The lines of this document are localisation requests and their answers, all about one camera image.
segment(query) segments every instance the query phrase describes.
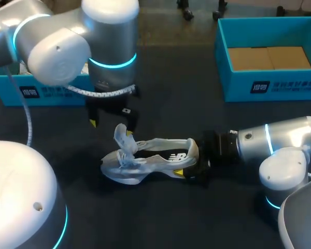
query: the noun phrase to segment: white sneaker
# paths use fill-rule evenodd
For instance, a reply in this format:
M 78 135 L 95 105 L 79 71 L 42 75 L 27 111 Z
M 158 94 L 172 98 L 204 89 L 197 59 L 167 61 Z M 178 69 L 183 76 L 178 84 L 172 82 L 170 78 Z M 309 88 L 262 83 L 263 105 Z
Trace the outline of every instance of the white sneaker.
M 135 185 L 152 172 L 182 178 L 174 171 L 193 166 L 199 159 L 199 149 L 193 139 L 135 142 L 131 134 L 126 135 L 124 124 L 116 126 L 114 139 L 121 149 L 102 159 L 101 171 L 118 183 Z

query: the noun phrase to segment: glowing blue light ring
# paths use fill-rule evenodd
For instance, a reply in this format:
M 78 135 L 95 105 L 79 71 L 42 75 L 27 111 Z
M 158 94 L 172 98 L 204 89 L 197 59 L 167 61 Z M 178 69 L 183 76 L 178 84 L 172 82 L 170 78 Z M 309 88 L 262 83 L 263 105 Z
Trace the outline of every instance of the glowing blue light ring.
M 276 208 L 276 209 L 280 209 L 280 207 L 278 207 L 278 206 L 274 205 L 273 203 L 271 203 L 271 202 L 268 200 L 267 197 L 266 197 L 266 201 L 267 201 L 272 207 L 274 207 L 274 208 Z
M 133 63 L 133 61 L 136 59 L 136 57 L 137 57 L 137 54 L 135 54 L 129 61 L 122 63 L 122 64 L 119 64 L 119 65 L 106 65 L 106 64 L 96 62 L 95 60 L 92 60 L 91 58 L 89 60 L 92 63 L 94 63 L 95 65 L 101 66 L 104 68 L 122 68 L 122 67 L 128 66 L 129 64 Z
M 61 240 L 62 240 L 62 238 L 63 238 L 63 236 L 64 236 L 64 233 L 65 233 L 65 231 L 66 231 L 67 223 L 68 223 L 68 208 L 67 208 L 67 206 L 66 206 L 66 221 L 65 221 L 65 223 L 64 223 L 64 227 L 63 227 L 61 236 L 60 236 L 59 240 L 57 241 L 57 243 L 55 244 L 55 246 L 53 247 L 53 249 L 56 249 L 56 248 L 59 246 L 59 244 L 60 244 L 60 242 L 61 242 Z
M 267 139 L 268 147 L 270 148 L 271 154 L 273 154 L 273 147 L 271 143 L 271 136 L 270 136 L 270 131 L 268 129 L 268 124 L 265 124 L 265 132 L 266 132 L 266 139 Z
M 21 28 L 26 25 L 28 22 L 32 21 L 32 20 L 35 20 L 36 18 L 38 17 L 50 17 L 49 14 L 36 14 L 34 16 L 30 16 L 28 18 L 26 18 L 25 20 L 23 20 L 18 26 L 17 28 L 15 29 L 15 32 L 12 36 L 12 44 L 14 46 L 14 49 L 16 50 L 16 37 L 17 37 L 17 34 L 18 32 L 21 30 Z

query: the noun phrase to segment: new balance logo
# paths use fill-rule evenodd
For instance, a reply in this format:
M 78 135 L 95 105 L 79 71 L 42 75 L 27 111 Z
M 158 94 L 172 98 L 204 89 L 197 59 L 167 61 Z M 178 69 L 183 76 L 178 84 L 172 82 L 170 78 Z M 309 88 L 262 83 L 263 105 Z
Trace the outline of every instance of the new balance logo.
M 187 156 L 186 153 L 179 153 L 179 154 L 171 154 L 171 156 L 169 157 L 169 161 L 171 162 L 178 162 L 181 161 L 182 159 L 184 159 Z

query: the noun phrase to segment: shoe tongue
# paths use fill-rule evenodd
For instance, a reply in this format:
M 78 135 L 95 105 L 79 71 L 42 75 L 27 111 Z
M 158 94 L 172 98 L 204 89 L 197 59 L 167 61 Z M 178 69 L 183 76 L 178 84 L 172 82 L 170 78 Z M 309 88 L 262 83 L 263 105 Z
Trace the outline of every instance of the shoe tongue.
M 126 126 L 119 124 L 115 128 L 114 139 L 126 155 L 133 155 L 138 151 L 137 143 L 132 134 L 126 135 Z

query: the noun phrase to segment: shoelace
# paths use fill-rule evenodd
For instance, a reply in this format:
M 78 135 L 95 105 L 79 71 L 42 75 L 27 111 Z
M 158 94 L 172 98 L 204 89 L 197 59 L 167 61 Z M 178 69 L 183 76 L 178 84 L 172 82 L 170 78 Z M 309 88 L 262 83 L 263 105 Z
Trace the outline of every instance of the shoelace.
M 137 142 L 137 145 L 140 146 L 144 144 L 143 141 Z M 126 167 L 130 167 L 130 166 L 138 166 L 141 164 L 145 164 L 146 161 L 144 161 L 143 158 L 135 158 L 134 155 L 131 152 L 124 152 L 124 151 L 128 151 L 128 150 L 122 150 L 119 149 L 116 153 L 117 157 L 118 157 L 118 161 L 120 163 L 120 167 L 119 168 L 126 168 Z

